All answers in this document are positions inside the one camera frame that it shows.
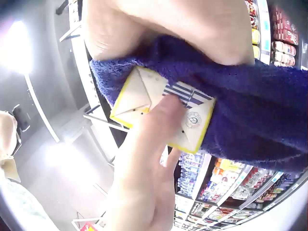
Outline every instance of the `blue fuzzy fabric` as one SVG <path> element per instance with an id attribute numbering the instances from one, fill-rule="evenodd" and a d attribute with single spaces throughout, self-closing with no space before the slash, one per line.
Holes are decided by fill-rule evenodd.
<path id="1" fill-rule="evenodd" d="M 161 36 L 138 55 L 90 62 L 111 105 L 136 65 L 217 99 L 201 145 L 209 154 L 285 172 L 307 167 L 307 71 L 258 60 L 224 66 L 183 40 Z"/>

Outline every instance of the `bright light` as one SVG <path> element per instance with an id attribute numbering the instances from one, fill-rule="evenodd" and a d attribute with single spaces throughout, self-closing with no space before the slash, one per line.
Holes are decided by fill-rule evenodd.
<path id="1" fill-rule="evenodd" d="M 93 186 L 99 180 L 99 173 L 89 160 L 72 144 L 57 143 L 48 148 L 46 164 L 57 168 L 70 182 L 80 186 L 80 190 Z"/>
<path id="2" fill-rule="evenodd" d="M 0 44 L 0 64 L 21 74 L 32 69 L 30 41 L 22 21 L 14 22 Z"/>

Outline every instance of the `circular logo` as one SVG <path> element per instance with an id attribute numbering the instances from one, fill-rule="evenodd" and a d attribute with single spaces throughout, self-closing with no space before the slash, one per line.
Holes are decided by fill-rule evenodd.
<path id="1" fill-rule="evenodd" d="M 187 114 L 186 125 L 189 128 L 196 128 L 201 124 L 201 116 L 197 112 Z"/>

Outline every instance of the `white and yellow box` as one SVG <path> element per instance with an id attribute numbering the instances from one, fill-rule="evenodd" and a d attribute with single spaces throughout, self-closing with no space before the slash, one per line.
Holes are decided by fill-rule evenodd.
<path id="1" fill-rule="evenodd" d="M 135 67 L 114 104 L 110 118 L 128 128 L 150 112 L 167 94 L 179 97 L 187 108 L 181 129 L 168 144 L 184 152 L 196 153 L 212 116 L 215 99 L 183 82 L 173 86 L 155 71 Z"/>

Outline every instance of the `refrigerator display case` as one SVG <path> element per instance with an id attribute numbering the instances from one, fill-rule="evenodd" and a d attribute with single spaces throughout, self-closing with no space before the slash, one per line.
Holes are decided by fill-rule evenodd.
<path id="1" fill-rule="evenodd" d="M 175 171 L 175 222 L 183 230 L 227 229 L 264 214 L 307 181 L 206 153 L 182 153 Z"/>

